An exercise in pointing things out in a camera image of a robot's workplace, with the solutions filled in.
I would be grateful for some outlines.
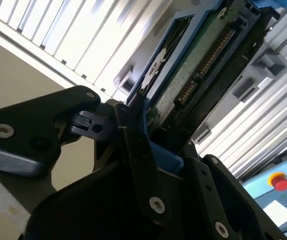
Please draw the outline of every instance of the sticker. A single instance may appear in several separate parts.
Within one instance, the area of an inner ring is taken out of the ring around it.
[[[277,227],[280,227],[287,222],[287,208],[274,200],[264,209],[264,212],[271,218]]]

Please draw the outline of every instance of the hole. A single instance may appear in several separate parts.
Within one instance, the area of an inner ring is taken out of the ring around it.
[[[102,133],[104,130],[104,127],[100,124],[95,124],[93,127],[92,127],[92,131],[96,134],[100,134]]]
[[[87,94],[88,97],[91,97],[91,98],[95,97],[95,95],[92,92],[90,92],[90,91],[87,91],[86,94]]]
[[[272,236],[270,236],[268,233],[264,233],[264,237],[265,237],[265,239],[267,239],[267,240],[274,240],[274,238],[272,237]]]
[[[47,152],[52,148],[52,143],[45,137],[36,136],[30,141],[30,146],[39,152]]]
[[[242,18],[238,17],[235,21],[235,23],[238,25],[238,26],[247,26],[247,23],[245,20],[243,20]]]
[[[0,133],[7,134],[8,133],[8,129],[5,128],[5,127],[0,127]]]
[[[205,188],[206,188],[208,191],[212,191],[212,190],[213,190],[212,187],[209,186],[209,185],[205,185]]]
[[[158,201],[154,201],[153,204],[156,206],[157,209],[162,209],[162,205]]]
[[[247,2],[244,6],[245,6],[247,9],[250,9],[250,8],[252,7],[252,5],[251,5],[249,2]]]
[[[226,233],[226,230],[225,230],[222,226],[219,226],[219,230],[220,230],[220,232],[222,232],[223,234]]]
[[[250,11],[252,11],[252,13],[255,14],[256,16],[258,16],[260,14],[260,11],[258,9],[256,9],[256,8],[254,8],[254,7],[252,7],[250,9]]]

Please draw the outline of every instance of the screw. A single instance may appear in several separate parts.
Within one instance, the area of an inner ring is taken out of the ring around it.
[[[149,204],[152,210],[157,214],[163,214],[166,210],[164,202],[157,196],[153,196],[149,199]]]
[[[87,94],[88,97],[91,97],[91,98],[95,97],[95,95],[92,92],[90,92],[90,91],[87,91],[86,94]]]
[[[215,226],[215,229],[217,230],[217,232],[219,233],[220,236],[222,236],[224,239],[229,238],[229,232],[228,232],[227,228],[225,227],[225,225],[223,225],[219,221],[216,221],[214,226]]]
[[[224,7],[218,14],[219,19],[224,19],[228,13],[228,7]]]
[[[12,135],[14,135],[15,130],[7,125],[7,124],[0,124],[0,139],[8,139]]]
[[[215,159],[214,157],[212,157],[211,160],[212,160],[212,162],[213,162],[214,164],[218,164],[218,163],[219,163],[219,161],[218,161],[217,159]]]

